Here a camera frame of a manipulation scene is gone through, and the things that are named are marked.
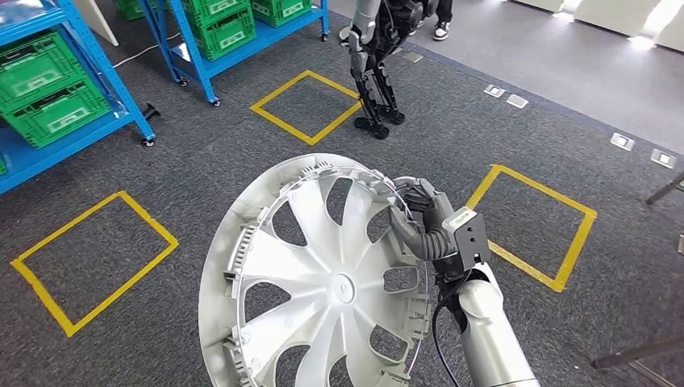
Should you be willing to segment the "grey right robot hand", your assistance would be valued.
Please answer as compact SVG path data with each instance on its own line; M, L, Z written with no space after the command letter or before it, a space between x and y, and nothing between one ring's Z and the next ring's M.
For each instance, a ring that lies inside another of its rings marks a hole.
M447 195L425 178L398 177L394 185L402 202L390 208L390 226L398 238L411 250L427 247L449 250L450 241L442 222L454 209ZM422 215L422 231L409 220L406 207L411 213Z

